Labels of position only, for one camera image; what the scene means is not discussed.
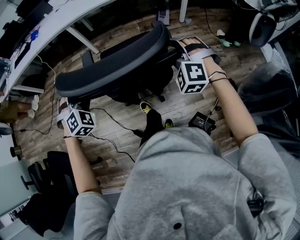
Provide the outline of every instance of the person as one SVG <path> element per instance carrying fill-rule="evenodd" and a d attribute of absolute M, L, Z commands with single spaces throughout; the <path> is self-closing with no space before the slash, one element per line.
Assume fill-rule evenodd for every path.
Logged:
<path fill-rule="evenodd" d="M 183 46 L 193 43 L 199 42 L 182 40 Z M 211 57 L 203 61 L 208 75 L 222 72 Z M 206 132 L 173 127 L 170 120 L 163 129 L 160 114 L 142 102 L 147 127 L 115 210 L 101 196 L 79 140 L 65 138 L 79 193 L 75 240 L 284 239 L 296 211 L 289 173 L 224 74 L 210 81 L 240 147 L 238 169 L 222 159 Z M 257 199 L 264 204 L 255 217 L 248 201 Z"/>
<path fill-rule="evenodd" d="M 250 5 L 251 2 L 253 1 L 231 1 L 233 14 L 229 29 L 226 34 L 221 29 L 217 31 L 217 36 L 223 46 L 230 47 L 235 45 L 236 47 L 239 47 L 246 39 L 249 39 L 249 30 L 252 21 L 259 12 L 259 9 L 257 10 Z"/>
<path fill-rule="evenodd" d="M 0 103 L 0 122 L 14 123 L 16 120 L 35 117 L 35 111 L 38 110 L 39 96 L 35 95 L 31 103 L 5 100 Z"/>

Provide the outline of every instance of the black shoe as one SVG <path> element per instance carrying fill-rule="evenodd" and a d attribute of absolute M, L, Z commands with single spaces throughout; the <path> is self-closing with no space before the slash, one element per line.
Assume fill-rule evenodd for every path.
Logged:
<path fill-rule="evenodd" d="M 174 125 L 173 120 L 170 119 L 170 118 L 167 118 L 167 119 L 165 120 L 164 127 L 165 127 L 165 129 L 166 129 L 166 128 L 174 128 L 175 125 Z"/>

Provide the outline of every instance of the white cube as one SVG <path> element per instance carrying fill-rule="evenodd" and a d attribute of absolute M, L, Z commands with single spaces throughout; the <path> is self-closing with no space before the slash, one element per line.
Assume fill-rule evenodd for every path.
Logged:
<path fill-rule="evenodd" d="M 96 128 L 96 116 L 93 112 L 73 109 L 65 118 L 72 137 L 89 135 Z"/>
<path fill-rule="evenodd" d="M 202 92 L 209 84 L 203 60 L 181 62 L 176 83 L 181 94 Z"/>

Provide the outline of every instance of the gray hoodie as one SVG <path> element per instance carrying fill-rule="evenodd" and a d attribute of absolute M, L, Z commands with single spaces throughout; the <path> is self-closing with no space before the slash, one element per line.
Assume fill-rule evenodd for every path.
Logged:
<path fill-rule="evenodd" d="M 152 136 L 139 150 L 115 211 L 100 194 L 76 200 L 75 240 L 283 239 L 296 211 L 288 171 L 269 139 L 240 147 L 236 170 L 202 130 Z M 265 200 L 253 218 L 254 187 Z"/>

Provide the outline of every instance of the button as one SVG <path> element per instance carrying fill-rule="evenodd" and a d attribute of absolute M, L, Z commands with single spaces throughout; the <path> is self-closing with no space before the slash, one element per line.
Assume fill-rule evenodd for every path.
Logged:
<path fill-rule="evenodd" d="M 176 223 L 173 228 L 175 230 L 180 229 L 181 228 L 181 223 Z"/>

